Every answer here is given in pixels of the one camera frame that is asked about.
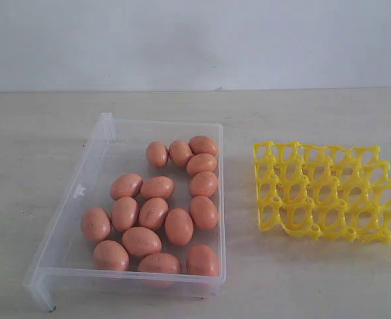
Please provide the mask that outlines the yellow plastic egg tray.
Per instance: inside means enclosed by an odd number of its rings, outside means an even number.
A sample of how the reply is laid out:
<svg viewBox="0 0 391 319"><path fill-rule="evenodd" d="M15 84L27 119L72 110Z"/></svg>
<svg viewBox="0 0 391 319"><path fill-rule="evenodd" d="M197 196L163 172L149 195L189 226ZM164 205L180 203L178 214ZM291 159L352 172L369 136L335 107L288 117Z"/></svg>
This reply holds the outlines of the yellow plastic egg tray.
<svg viewBox="0 0 391 319"><path fill-rule="evenodd" d="M379 146L253 146L260 231L391 244L390 162Z"/></svg>

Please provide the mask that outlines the brown egg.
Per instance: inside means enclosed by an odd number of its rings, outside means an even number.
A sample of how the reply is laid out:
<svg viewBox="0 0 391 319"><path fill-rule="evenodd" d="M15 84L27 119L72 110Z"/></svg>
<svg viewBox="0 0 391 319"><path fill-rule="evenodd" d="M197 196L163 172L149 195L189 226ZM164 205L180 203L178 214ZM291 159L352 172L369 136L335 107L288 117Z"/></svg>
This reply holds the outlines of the brown egg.
<svg viewBox="0 0 391 319"><path fill-rule="evenodd" d="M154 197L168 199L172 196L174 190L174 182L169 177L161 175L151 177L144 181L140 188L140 195L144 199L151 199Z"/></svg>
<svg viewBox="0 0 391 319"><path fill-rule="evenodd" d="M216 141L208 136L194 136L188 144L194 155L210 154L216 156L219 151Z"/></svg>
<svg viewBox="0 0 391 319"><path fill-rule="evenodd" d="M215 203L208 197L198 195L190 201L190 215L199 229L213 229L218 222L218 211Z"/></svg>
<svg viewBox="0 0 391 319"><path fill-rule="evenodd" d="M91 207L83 213L80 228L85 239L99 243L110 235L110 219L102 208Z"/></svg>
<svg viewBox="0 0 391 319"><path fill-rule="evenodd" d="M122 175L112 183L110 196L115 201L122 197L136 197L142 184L142 177L136 173Z"/></svg>
<svg viewBox="0 0 391 319"><path fill-rule="evenodd" d="M94 249L94 263L100 270L126 271L129 267L129 256L125 248L116 241L101 241Z"/></svg>
<svg viewBox="0 0 391 319"><path fill-rule="evenodd" d="M181 274L182 264L174 255L169 253L153 253L141 260L138 265L138 272ZM151 288L168 288L174 283L166 280L145 280L144 284Z"/></svg>
<svg viewBox="0 0 391 319"><path fill-rule="evenodd" d="M153 197L147 200L139 211L139 225L157 231L164 224L168 209L168 203L161 197Z"/></svg>
<svg viewBox="0 0 391 319"><path fill-rule="evenodd" d="M166 145L159 141L150 143L146 148L146 159L156 168L165 166L168 162L168 149Z"/></svg>
<svg viewBox="0 0 391 319"><path fill-rule="evenodd" d="M219 276L219 260L216 253L207 245L194 245L186 262L190 275Z"/></svg>
<svg viewBox="0 0 391 319"><path fill-rule="evenodd" d="M194 176L202 171L213 172L217 167L215 156L207 153L194 155L186 165L186 171L190 176Z"/></svg>
<svg viewBox="0 0 391 319"><path fill-rule="evenodd" d="M218 178L211 171L202 171L192 177L190 181L190 195L211 197L217 189Z"/></svg>
<svg viewBox="0 0 391 319"><path fill-rule="evenodd" d="M192 218L182 208L175 208L169 211L164 227L168 240L180 247L187 245L194 233Z"/></svg>
<svg viewBox="0 0 391 319"><path fill-rule="evenodd" d="M124 232L132 228L138 219L138 203L133 197L122 197L112 206L111 220L117 231Z"/></svg>
<svg viewBox="0 0 391 319"><path fill-rule="evenodd" d="M193 157L189 144L183 140L173 141L169 146L168 154L172 162L178 167L185 167Z"/></svg>
<svg viewBox="0 0 391 319"><path fill-rule="evenodd" d="M145 227L133 227L126 230L122 235L122 245L130 255L138 259L162 250L159 236Z"/></svg>

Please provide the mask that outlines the clear plastic container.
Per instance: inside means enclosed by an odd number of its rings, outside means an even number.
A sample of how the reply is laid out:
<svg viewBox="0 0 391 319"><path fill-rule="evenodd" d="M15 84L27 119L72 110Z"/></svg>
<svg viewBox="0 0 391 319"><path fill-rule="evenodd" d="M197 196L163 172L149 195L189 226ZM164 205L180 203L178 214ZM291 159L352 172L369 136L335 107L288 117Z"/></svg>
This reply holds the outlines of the clear plastic container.
<svg viewBox="0 0 391 319"><path fill-rule="evenodd" d="M219 217L212 230L196 229L190 242L205 244L215 251L219 274L213 277L192 276L187 272L177 275L138 272L136 259L130 261L127 271L98 270L92 259L94 245L80 229L82 214L88 208L111 210L110 186L127 173L137 173L144 179L168 176L175 184L169 206L187 208L191 199L190 176L172 163L160 169L152 167L146 159L146 148L154 141L170 144L200 135L223 145L220 124L126 120L110 113L100 115L25 277L24 284L41 310L55 310L56 290L200 298L219 292L226 279L224 216Z"/></svg>

